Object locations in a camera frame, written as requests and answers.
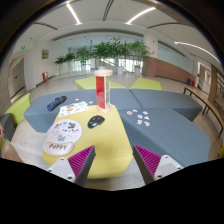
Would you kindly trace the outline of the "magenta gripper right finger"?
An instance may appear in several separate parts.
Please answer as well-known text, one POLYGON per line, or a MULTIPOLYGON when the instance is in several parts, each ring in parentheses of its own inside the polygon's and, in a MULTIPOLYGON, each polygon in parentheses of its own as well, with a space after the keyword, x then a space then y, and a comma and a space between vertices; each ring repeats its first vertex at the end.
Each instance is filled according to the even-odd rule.
POLYGON ((183 166, 169 155, 159 156, 137 145, 133 146, 133 155, 145 184, 150 184, 183 169, 183 166))

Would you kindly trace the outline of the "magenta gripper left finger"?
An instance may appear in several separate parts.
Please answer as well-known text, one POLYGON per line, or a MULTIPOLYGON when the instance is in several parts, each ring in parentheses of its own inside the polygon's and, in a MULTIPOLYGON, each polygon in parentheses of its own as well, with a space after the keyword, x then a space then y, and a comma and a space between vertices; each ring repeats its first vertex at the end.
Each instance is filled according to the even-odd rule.
POLYGON ((61 157, 47 171, 83 187, 95 156, 95 147, 90 146, 68 159, 61 157))

